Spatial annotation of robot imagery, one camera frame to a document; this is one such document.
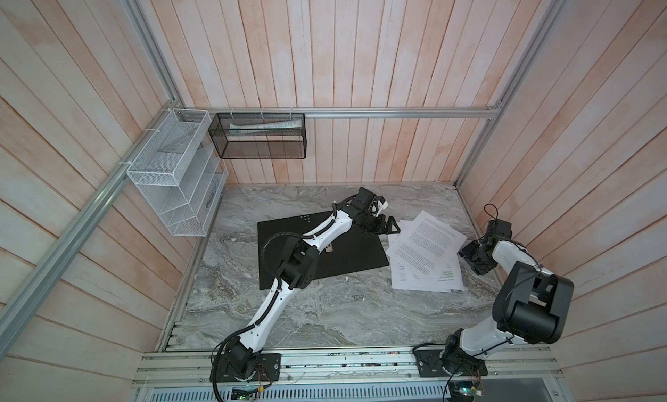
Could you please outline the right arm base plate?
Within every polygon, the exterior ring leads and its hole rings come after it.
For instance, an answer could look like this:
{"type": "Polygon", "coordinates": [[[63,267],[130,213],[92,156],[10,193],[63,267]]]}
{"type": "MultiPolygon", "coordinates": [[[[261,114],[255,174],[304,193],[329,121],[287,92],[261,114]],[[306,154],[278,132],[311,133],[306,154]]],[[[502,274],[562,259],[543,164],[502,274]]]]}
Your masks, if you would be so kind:
{"type": "Polygon", "coordinates": [[[488,370],[484,360],[454,349],[413,348],[413,356],[422,378],[446,377],[451,374],[466,376],[486,376],[488,370]]]}

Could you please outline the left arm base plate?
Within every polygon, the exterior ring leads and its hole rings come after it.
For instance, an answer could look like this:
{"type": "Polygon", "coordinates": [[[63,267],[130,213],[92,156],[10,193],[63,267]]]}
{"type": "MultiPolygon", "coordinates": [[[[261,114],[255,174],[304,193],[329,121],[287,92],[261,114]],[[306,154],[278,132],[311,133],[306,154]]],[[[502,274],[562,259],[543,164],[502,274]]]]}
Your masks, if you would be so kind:
{"type": "Polygon", "coordinates": [[[235,382],[276,382],[280,380],[281,355],[279,353],[259,353],[245,367],[244,372],[234,369],[229,357],[225,354],[218,362],[217,369],[211,370],[211,383],[235,382]]]}

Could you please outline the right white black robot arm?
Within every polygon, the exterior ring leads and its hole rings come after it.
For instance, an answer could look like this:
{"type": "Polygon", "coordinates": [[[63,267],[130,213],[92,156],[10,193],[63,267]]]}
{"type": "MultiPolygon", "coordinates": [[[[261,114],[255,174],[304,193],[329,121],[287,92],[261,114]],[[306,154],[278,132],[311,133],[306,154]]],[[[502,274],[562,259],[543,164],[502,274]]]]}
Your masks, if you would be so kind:
{"type": "Polygon", "coordinates": [[[562,336],[573,298],[573,282],[545,268],[512,239],[512,224],[491,220],[486,233],[460,249],[474,273],[501,266],[507,279],[492,315],[477,326],[451,334],[440,353],[450,374],[486,375],[489,356],[512,345],[554,344],[562,336]]]}

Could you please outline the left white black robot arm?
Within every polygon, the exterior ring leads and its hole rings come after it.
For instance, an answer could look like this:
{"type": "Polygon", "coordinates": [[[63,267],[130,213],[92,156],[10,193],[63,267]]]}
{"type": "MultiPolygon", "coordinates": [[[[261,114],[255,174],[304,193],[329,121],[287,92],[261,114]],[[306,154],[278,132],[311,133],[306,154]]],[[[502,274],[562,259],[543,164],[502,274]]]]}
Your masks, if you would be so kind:
{"type": "Polygon", "coordinates": [[[282,231],[271,235],[260,249],[260,263],[274,281],[269,294],[246,327],[229,334],[211,355],[210,381],[221,374],[229,379],[248,381],[258,373],[260,354],[274,324],[286,305],[314,280],[321,253],[338,237],[353,228],[372,235],[399,233],[394,217],[383,211],[387,200],[366,188],[340,203],[332,213],[307,233],[282,231]]]}

